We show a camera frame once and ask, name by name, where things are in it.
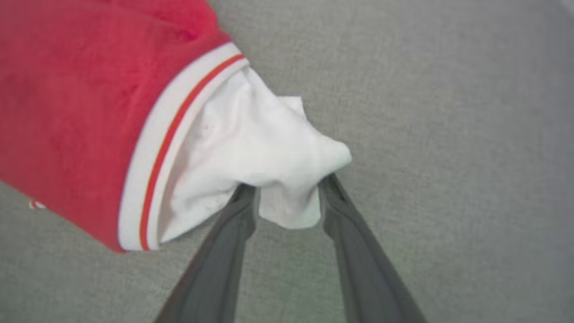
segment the floor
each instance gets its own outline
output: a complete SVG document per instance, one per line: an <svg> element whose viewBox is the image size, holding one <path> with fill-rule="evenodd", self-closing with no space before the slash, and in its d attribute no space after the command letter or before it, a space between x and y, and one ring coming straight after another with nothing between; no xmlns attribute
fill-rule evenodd
<svg viewBox="0 0 574 323"><path fill-rule="evenodd" d="M574 322L569 0L213 0L339 173L429 322ZM209 223L117 255L0 184L0 321L153 322ZM260 221L236 322L343 323L320 228Z"/></svg>

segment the white fabric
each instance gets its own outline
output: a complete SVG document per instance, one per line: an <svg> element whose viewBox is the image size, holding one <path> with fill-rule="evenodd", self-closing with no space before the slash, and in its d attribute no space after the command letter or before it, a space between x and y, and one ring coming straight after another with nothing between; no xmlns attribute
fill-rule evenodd
<svg viewBox="0 0 574 323"><path fill-rule="evenodd" d="M172 218L169 201L165 203L164 199L171 196L170 180L174 173L179 172L176 159L179 158L180 147L187 139L189 129L205 103L221 84L248 66L249 62L246 59L237 60L220 70L203 87L200 85L208 74L216 71L218 66L240 54L233 43L227 43L194 60L169 83L152 107L131 157L123 188L118 221L118 238L123 249L145 249L141 241L143 225L147 226L145 241L148 247L150 249L159 247L158 233L162 231L160 221L169 223L169 219ZM158 163L158 154L176 116L180 113L181 105L196 89L200 90L199 93L191 105L184 107L186 109L184 116L169 142L165 158ZM151 183L151 174L156 166L160 167L160 171L156 182ZM153 192L151 198L147 196L148 190ZM151 204L149 212L144 214L146 199L151 201Z"/></svg>
<svg viewBox="0 0 574 323"><path fill-rule="evenodd" d="M307 121L300 98L277 98L248 67L207 101L181 149L161 242L222 209L240 183L261 188L261 217L289 229L314 226L317 183L351 161L343 143Z"/></svg>

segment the white cuff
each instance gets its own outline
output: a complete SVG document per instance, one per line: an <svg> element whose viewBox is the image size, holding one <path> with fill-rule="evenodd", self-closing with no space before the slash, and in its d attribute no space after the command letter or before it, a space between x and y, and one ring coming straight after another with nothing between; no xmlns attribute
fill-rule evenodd
<svg viewBox="0 0 574 323"><path fill-rule="evenodd" d="M249 62L233 44L222 45L183 69L162 92L146 120L131 158L119 212L125 250L158 248L158 218L165 206L176 156L205 102Z"/></svg>

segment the white cloth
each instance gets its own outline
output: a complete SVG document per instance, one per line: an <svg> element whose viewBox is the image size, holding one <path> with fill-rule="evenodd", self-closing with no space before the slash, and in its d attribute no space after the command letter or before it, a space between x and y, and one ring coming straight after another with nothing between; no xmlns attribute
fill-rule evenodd
<svg viewBox="0 0 574 323"><path fill-rule="evenodd" d="M318 182L351 161L343 143L307 121L300 98L277 98L248 67L205 104L182 149L162 242L221 210L240 183L261 188L261 217L288 229L314 226Z"/></svg>

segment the red stripe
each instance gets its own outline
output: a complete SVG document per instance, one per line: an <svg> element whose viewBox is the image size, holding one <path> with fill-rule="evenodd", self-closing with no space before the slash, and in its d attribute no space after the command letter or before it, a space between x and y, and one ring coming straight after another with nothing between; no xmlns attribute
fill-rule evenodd
<svg viewBox="0 0 574 323"><path fill-rule="evenodd" d="M161 166L164 163L165 156L168 153L169 146L172 143L173 136L176 133L183 116L191 106L191 103L197 98L199 93L203 90L203 88L211 81L217 74L221 73L227 67L235 63L236 61L243 59L243 55L238 54L233 56L232 58L224 61L216 68L214 68L209 74L207 74L193 90L189 93L185 101L181 104L179 110L177 111L176 116L173 118L172 124L169 126L168 132L164 137L163 142L161 143L160 151L157 154L156 162L153 164L152 173L150 174L149 181L148 181L148 189L146 190L145 200L143 202L143 210L141 216L141 222L139 224L139 241L142 245L143 250L149 250L148 244L148 222L149 222L149 211L152 206L152 199L153 193L156 188L157 178L160 174Z"/></svg>

